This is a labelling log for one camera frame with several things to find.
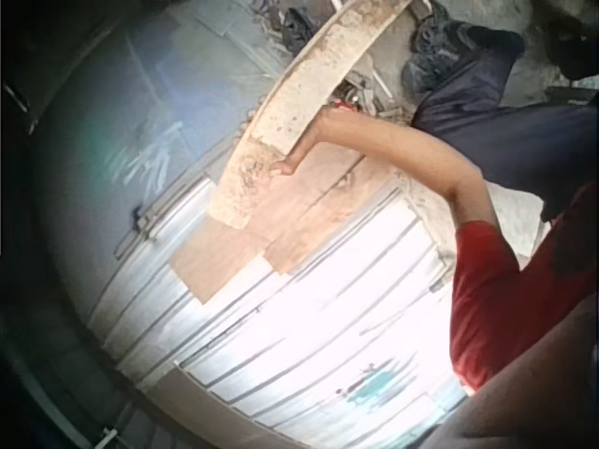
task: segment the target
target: corrugated metal sheet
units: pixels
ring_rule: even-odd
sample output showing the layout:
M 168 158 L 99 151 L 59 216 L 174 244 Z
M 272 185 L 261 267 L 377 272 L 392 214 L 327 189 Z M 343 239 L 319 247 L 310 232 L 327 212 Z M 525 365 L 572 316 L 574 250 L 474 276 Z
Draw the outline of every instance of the corrugated metal sheet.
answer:
M 91 321 L 138 387 L 176 363 L 248 420 L 335 449 L 401 447 L 462 400 L 451 286 L 432 288 L 445 267 L 398 190 L 293 276 L 257 257 L 202 305 L 166 261 L 211 193 L 203 184 L 164 220 Z

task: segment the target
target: person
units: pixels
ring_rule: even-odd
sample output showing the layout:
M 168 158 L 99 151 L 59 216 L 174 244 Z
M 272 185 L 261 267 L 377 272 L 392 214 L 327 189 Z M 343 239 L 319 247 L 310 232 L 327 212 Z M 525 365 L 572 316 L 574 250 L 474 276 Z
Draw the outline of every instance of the person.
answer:
M 433 11 L 402 72 L 404 90 L 419 103 L 412 126 L 457 149 L 487 181 L 540 197 L 541 219 L 555 219 L 596 179 L 596 105 L 501 107 L 522 38 L 453 21 L 436 2 Z
M 449 351 L 454 370 L 473 391 L 484 388 L 493 378 L 507 371 L 507 367 L 519 357 L 541 345 L 541 340 L 548 337 L 552 329 L 559 327 L 568 314 L 574 313 L 585 297 L 596 292 L 594 181 L 579 189 L 572 205 L 556 220 L 529 264 L 520 270 L 513 251 L 502 236 L 482 171 L 441 139 L 412 127 L 401 127 L 360 113 L 324 107 L 286 159 L 271 167 L 272 173 L 292 175 L 314 145 L 323 141 L 355 149 L 367 157 L 388 161 L 444 198 L 449 205 L 458 243 Z M 589 341 L 596 342 L 596 334 L 592 334 L 589 326 L 575 328 L 577 332 L 584 330 L 585 344 L 578 349 L 586 351 Z M 535 357 L 542 360 L 543 357 L 549 357 L 551 351 L 543 354 Z M 546 361 L 543 369 L 553 369 L 558 365 L 555 360 Z M 547 385 L 552 386 L 560 375 L 565 376 L 569 372 L 538 372 L 530 368 L 520 371 L 523 376 L 520 388 L 523 389 L 532 388 L 535 376 L 539 380 L 548 377 L 551 382 L 548 380 Z M 500 387 L 496 386 L 509 392 L 509 386 Z M 518 399 L 520 392 L 516 390 L 510 393 L 514 406 L 522 405 Z M 534 395 L 525 398 L 538 400 L 547 394 L 548 397 L 539 404 L 553 400 L 552 392 L 548 389 L 534 392 Z M 535 407 L 531 404 L 525 407 L 530 413 L 533 409 Z M 504 427 L 485 427 L 484 421 L 479 422 L 481 435 L 495 437 L 501 433 L 499 430 L 519 429 L 519 414 L 514 413 L 511 419 L 504 407 L 502 410 L 504 421 L 500 422 L 508 423 L 511 427 L 508 424 Z M 572 411 L 573 416 L 583 412 Z M 559 422 L 557 417 L 554 418 L 548 423 Z M 581 436 L 578 433 L 574 436 L 586 441 L 591 432 L 588 429 L 591 418 L 586 416 L 585 419 L 585 427 L 576 430 L 581 432 Z M 550 431 L 560 431 L 548 425 L 542 429 L 548 434 Z M 522 444 L 505 446 L 499 441 L 493 446 L 493 439 L 485 443 L 488 445 L 453 447 L 527 447 Z

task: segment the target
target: dark pants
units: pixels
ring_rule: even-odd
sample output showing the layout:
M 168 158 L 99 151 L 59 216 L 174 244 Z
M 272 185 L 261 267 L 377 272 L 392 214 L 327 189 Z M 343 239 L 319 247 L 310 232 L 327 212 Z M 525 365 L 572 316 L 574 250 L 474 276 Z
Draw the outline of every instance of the dark pants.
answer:
M 500 108 L 516 57 L 493 48 L 474 51 L 424 98 L 412 126 L 456 148 L 486 180 L 539 196 L 547 221 L 596 178 L 597 108 Z

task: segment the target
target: red shirt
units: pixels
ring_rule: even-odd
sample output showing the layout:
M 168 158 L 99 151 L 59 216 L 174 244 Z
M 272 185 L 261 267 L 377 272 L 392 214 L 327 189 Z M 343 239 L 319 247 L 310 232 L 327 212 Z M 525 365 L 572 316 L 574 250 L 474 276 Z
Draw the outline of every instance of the red shirt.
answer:
M 491 224 L 470 222 L 458 230 L 449 351 L 466 385 L 480 388 L 597 290 L 595 227 L 593 183 L 522 271 Z

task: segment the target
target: curved wooden board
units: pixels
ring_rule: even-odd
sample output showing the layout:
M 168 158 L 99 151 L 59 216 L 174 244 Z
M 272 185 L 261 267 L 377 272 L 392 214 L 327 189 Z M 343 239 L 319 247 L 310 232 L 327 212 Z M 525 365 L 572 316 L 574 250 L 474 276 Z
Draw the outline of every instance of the curved wooden board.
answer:
M 411 0 L 351 0 L 301 51 L 258 110 L 233 152 L 209 209 L 244 228 L 268 194 L 269 166 L 289 154 L 329 95 Z

